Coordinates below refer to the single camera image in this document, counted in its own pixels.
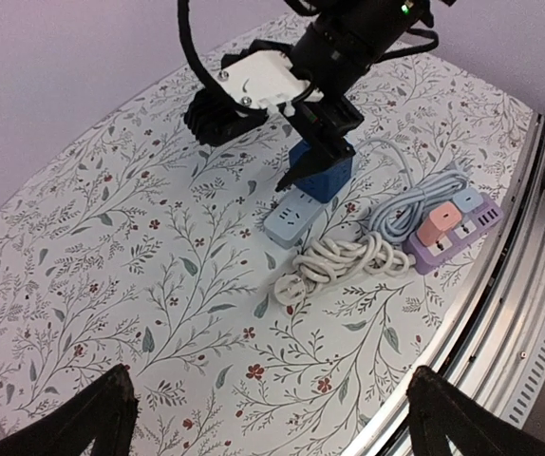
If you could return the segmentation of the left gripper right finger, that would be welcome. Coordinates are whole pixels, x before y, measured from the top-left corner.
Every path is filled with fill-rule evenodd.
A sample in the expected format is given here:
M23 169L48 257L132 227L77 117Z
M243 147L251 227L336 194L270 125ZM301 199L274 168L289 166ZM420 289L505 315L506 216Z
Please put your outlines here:
M414 371L406 392L415 455L545 455L545 443L480 406L427 366Z

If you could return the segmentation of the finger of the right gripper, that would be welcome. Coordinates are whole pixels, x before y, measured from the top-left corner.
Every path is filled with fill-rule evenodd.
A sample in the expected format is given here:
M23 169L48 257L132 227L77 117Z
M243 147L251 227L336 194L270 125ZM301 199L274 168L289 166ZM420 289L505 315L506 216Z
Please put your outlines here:
M291 187L296 181L324 172L353 156L354 154L348 154L344 160L332 162L330 157L326 157L323 153L313 150L307 142L301 141L290 150L290 169L278 182L275 191L283 191Z

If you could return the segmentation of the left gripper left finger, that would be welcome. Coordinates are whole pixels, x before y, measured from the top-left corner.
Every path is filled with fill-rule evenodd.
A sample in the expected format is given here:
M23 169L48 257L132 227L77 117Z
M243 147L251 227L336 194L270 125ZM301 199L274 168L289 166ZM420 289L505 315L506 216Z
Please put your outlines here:
M129 370L119 364L48 416L0 440L0 455L127 455L138 418Z

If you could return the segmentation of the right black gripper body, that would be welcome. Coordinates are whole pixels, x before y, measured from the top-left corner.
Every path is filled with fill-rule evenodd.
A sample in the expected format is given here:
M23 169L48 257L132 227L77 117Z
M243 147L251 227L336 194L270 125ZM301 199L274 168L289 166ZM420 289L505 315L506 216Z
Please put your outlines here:
M313 152L353 152L348 133L364 121L346 96L327 96L316 86L284 102L281 114Z

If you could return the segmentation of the dark blue cube socket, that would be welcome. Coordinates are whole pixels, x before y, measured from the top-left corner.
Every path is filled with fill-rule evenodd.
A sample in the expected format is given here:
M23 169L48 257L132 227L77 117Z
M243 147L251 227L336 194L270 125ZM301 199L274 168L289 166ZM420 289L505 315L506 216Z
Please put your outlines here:
M352 177L353 158L296 181L293 185L321 203L329 203Z

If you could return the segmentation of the light blue power strip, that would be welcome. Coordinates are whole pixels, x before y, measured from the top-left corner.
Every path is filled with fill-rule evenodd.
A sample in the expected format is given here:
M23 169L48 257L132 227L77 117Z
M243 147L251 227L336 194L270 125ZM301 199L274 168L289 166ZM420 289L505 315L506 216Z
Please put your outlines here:
M265 235L276 245L295 246L326 209L326 204L299 189L292 189L265 218Z

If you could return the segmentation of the pink plug adapter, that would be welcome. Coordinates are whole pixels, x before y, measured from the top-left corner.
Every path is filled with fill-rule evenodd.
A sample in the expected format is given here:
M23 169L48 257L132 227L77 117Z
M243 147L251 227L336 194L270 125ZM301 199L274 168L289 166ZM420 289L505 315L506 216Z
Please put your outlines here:
M461 219L462 214L457 206L447 201L431 210L424 218L416 231L417 238L422 245L430 247L459 224Z

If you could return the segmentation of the light blue plug adapter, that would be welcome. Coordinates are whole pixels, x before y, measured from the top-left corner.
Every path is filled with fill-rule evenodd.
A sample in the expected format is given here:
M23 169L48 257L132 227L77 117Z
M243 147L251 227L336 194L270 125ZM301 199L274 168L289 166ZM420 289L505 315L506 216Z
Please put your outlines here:
M478 190L467 187L452 197L453 204L464 215L472 213L483 204L483 198Z

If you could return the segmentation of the purple power strip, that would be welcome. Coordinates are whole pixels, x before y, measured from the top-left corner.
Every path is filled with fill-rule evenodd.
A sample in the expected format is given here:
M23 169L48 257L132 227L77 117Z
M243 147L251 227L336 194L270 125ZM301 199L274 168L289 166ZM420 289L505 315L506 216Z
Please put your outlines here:
M424 246L416 233L404 243L404 252L414 257L414 269L422 276L440 268L462 251L484 238L503 219L504 212L486 193L482 204L468 212L463 220L435 244Z

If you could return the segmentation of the floral patterned table mat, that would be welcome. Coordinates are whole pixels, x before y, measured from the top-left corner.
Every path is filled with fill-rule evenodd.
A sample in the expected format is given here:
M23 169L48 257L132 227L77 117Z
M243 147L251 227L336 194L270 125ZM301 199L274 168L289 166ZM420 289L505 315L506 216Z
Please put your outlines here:
M213 148L188 67L67 146L0 208L0 428L129 369L135 455L344 455L442 327L482 249L430 275L358 275L289 308L265 218L297 134Z

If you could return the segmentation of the aluminium front rail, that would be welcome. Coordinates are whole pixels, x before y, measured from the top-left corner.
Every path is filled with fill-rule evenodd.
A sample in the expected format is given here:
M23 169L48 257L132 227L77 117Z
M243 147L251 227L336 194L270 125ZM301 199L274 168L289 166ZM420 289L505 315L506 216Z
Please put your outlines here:
M537 115L502 201L503 221L402 380L375 414L355 419L357 433L346 454L415 455L406 392L419 366L524 431L545 381L544 174L545 115Z

